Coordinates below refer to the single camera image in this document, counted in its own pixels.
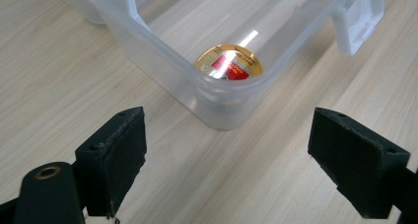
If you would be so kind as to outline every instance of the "light wood surface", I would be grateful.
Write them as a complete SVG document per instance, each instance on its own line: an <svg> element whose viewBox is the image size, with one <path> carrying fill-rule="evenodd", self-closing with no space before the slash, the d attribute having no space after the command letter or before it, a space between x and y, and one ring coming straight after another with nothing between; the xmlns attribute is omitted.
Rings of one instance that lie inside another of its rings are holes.
<svg viewBox="0 0 418 224"><path fill-rule="evenodd" d="M142 106L147 162L121 223L395 223L364 220L307 153L315 107L343 112L411 152L418 167L418 0L386 13L355 56L332 24L305 45L240 128L203 124L126 59L105 26L61 0L0 0L0 203L116 112ZM88 218L87 223L105 223Z"/></svg>

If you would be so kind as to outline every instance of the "round tin can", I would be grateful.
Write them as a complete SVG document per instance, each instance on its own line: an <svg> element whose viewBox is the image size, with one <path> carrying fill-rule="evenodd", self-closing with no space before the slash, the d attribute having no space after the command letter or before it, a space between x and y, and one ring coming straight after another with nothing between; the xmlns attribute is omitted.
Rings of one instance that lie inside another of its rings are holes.
<svg viewBox="0 0 418 224"><path fill-rule="evenodd" d="M224 80L243 80L262 74L257 57L236 44L210 48L197 59L195 66L206 75Z"/></svg>

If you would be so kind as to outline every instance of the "wooden table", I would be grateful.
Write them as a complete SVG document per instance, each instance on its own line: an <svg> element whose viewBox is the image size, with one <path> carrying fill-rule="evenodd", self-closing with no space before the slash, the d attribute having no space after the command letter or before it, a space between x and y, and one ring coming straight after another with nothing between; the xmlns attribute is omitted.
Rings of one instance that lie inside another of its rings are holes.
<svg viewBox="0 0 418 224"><path fill-rule="evenodd" d="M386 13L355 56L327 21L240 128L209 128L126 59L105 26L61 0L0 0L0 203L116 112L142 106L147 162L122 223L366 221L307 153L315 107L343 112L411 152L418 167L418 0ZM104 223L100 218L87 223Z"/></svg>

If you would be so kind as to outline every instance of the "gold and red label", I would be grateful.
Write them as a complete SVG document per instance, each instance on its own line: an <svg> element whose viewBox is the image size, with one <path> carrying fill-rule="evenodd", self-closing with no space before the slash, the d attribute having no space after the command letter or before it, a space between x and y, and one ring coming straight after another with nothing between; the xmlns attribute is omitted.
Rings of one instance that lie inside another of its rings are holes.
<svg viewBox="0 0 418 224"><path fill-rule="evenodd" d="M248 49L235 44L220 44L203 53L196 68L213 78L243 80L262 74L262 67Z"/></svg>

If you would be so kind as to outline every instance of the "plastic container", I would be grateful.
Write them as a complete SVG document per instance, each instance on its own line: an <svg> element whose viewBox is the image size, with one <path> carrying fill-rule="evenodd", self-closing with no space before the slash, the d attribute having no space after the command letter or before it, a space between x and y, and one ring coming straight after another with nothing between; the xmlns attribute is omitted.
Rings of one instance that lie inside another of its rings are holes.
<svg viewBox="0 0 418 224"><path fill-rule="evenodd" d="M383 0L67 0L106 23L129 59L203 122L240 126L301 45L332 15L338 45L354 54L383 16ZM195 69L218 44L254 53L263 74L240 81Z"/></svg>

